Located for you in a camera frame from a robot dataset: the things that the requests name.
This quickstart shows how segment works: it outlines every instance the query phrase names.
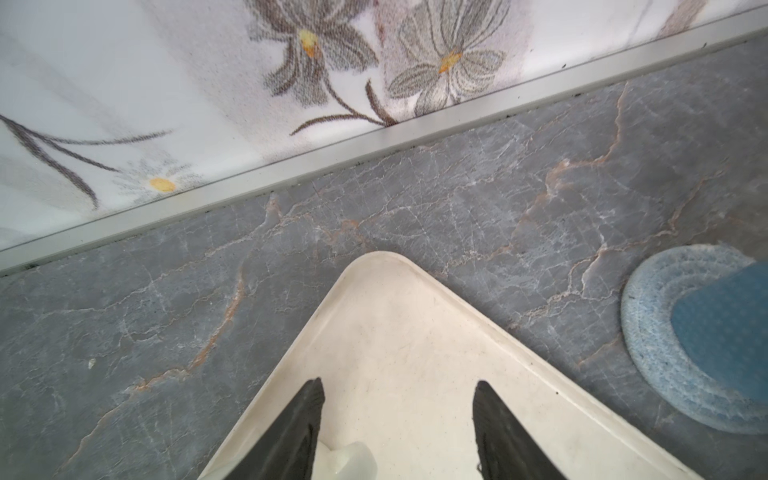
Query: white daisy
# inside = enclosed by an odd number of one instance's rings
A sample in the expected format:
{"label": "white daisy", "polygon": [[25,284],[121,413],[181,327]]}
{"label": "white daisy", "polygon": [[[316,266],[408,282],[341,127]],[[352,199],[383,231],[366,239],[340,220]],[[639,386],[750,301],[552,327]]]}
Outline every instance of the white daisy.
{"label": "white daisy", "polygon": [[134,197],[136,204],[146,204],[201,185],[203,178],[191,168],[191,164],[180,164],[170,158],[153,163],[142,158],[138,164],[128,162],[128,167],[117,174],[114,184]]}

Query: gray marble countertop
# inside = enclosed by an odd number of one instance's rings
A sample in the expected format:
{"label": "gray marble countertop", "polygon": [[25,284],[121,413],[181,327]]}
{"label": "gray marble countertop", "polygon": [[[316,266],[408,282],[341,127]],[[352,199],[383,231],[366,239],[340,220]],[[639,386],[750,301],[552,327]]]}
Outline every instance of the gray marble countertop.
{"label": "gray marble countertop", "polygon": [[4,478],[196,478],[345,266],[415,261],[706,478],[621,337],[652,253],[768,258],[768,39],[0,278]]}

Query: cream cutting board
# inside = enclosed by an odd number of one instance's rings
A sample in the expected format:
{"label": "cream cutting board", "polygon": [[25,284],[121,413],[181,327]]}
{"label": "cream cutting board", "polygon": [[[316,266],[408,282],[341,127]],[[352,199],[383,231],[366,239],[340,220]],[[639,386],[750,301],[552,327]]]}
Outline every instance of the cream cutting board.
{"label": "cream cutting board", "polygon": [[378,479],[480,479],[472,396],[487,380],[570,480],[700,478],[405,257],[350,264],[202,475],[245,455],[308,379],[319,440],[363,441]]}

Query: blue round coaster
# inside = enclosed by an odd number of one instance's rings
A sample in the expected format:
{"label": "blue round coaster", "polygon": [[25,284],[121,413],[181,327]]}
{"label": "blue round coaster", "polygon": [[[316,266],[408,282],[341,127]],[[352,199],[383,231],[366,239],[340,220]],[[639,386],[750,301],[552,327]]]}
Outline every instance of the blue round coaster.
{"label": "blue round coaster", "polygon": [[675,247],[645,260],[621,297],[621,328],[630,356],[650,385],[673,407],[714,429],[768,433],[768,404],[747,399],[702,372],[672,328],[675,303],[753,263],[716,245]]}

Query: white plastic tray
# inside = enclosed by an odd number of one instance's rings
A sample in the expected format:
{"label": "white plastic tray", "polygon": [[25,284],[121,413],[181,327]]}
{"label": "white plastic tray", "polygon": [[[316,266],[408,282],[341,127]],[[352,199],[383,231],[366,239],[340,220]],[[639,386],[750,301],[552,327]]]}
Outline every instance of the white plastic tray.
{"label": "white plastic tray", "polygon": [[570,480],[700,478],[414,263],[387,252],[344,270],[202,475],[245,455],[318,376],[326,394],[320,441],[331,449],[365,442],[381,480],[480,478],[472,424],[480,379]]}

